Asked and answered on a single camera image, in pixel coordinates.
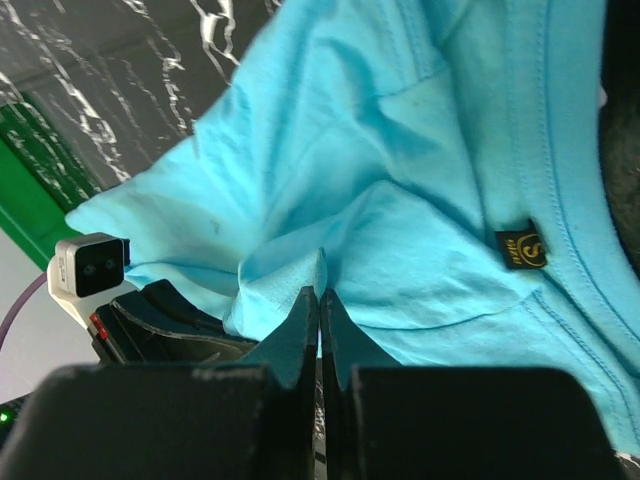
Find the gray marble wall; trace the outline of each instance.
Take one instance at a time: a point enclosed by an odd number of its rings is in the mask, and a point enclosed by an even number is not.
[[[86,171],[82,198],[127,180],[192,132],[279,2],[0,0],[0,139],[52,188]]]

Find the purple cable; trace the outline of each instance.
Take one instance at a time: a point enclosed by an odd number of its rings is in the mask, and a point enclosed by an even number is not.
[[[9,333],[9,329],[13,324],[13,321],[24,307],[25,303],[32,297],[34,293],[45,283],[47,283],[47,272],[42,273],[38,278],[36,278],[31,285],[27,287],[27,289],[18,297],[13,306],[9,309],[9,312],[2,320],[2,324],[0,324],[0,351],[2,350],[2,345],[4,345],[4,340],[7,338],[7,334]]]

